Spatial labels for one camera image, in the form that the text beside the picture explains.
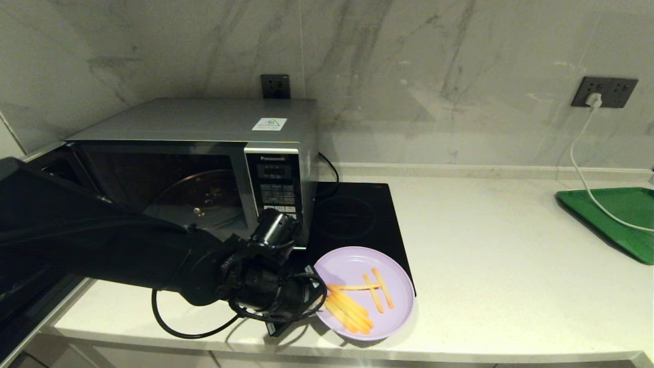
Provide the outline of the small black wall outlet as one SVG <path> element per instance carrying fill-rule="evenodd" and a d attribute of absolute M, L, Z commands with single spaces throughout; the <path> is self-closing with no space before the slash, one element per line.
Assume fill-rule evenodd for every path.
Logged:
<path fill-rule="evenodd" d="M 262 74 L 260 86 L 264 99 L 290 99 L 290 77 L 287 74 Z"/>

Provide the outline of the silver Panasonic microwave oven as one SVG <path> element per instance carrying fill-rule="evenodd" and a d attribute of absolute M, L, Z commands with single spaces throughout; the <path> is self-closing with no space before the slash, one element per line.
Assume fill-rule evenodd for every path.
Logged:
<path fill-rule="evenodd" d="M 280 132 L 252 131 L 261 118 L 287 122 Z M 232 170 L 247 228 L 204 231 L 222 240 L 232 234 L 248 237 L 259 214 L 271 208 L 299 223 L 296 249 L 308 245 L 319 177 L 315 100 L 161 98 L 115 114 L 66 142 L 103 195 L 141 214 L 174 182 Z"/>

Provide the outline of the green plastic tray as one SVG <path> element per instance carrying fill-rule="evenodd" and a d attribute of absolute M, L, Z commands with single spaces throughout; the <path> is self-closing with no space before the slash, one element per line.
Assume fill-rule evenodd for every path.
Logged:
<path fill-rule="evenodd" d="M 594 189 L 596 200 L 618 219 L 654 229 L 654 190 L 645 187 Z M 654 265 L 654 233 L 617 223 L 603 212 L 584 190 L 559 191 L 557 203 L 612 247 L 631 258 Z"/>

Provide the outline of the black induction cooktop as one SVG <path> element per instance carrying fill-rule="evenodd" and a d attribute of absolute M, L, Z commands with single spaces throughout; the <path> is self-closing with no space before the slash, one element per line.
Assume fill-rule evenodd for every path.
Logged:
<path fill-rule="evenodd" d="M 414 286 L 399 221 L 388 184 L 383 182 L 320 182 L 329 196 L 314 205 L 306 249 L 292 252 L 292 259 L 315 265 L 320 257 L 343 247 L 373 249 L 395 261 Z"/>

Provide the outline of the wide black wall outlet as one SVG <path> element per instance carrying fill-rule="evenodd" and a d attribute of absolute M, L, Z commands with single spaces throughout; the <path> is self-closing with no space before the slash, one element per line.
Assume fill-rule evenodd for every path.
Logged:
<path fill-rule="evenodd" d="M 638 84 L 638 79 L 617 77 L 583 77 L 575 93 L 572 107 L 589 107 L 590 95 L 600 94 L 602 108 L 624 108 Z"/>

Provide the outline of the purple plate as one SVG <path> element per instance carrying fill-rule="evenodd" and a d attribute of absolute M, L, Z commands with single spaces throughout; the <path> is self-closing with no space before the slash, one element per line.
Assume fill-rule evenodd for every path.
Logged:
<path fill-rule="evenodd" d="M 377 289 L 384 313 L 379 313 L 369 290 L 345 291 L 350 297 L 366 308 L 373 321 L 373 328 L 367 335 L 351 333 L 326 309 L 325 305 L 317 312 L 318 318 L 337 334 L 358 341 L 379 341 L 399 332 L 410 320 L 416 305 L 415 287 L 402 268 L 390 257 L 378 251 L 362 247 L 343 247 L 320 257 L 314 265 L 325 284 L 360 286 L 365 285 L 363 275 L 367 274 L 374 284 L 378 280 L 371 272 L 377 268 L 388 286 L 394 301 L 391 309 L 381 288 Z"/>

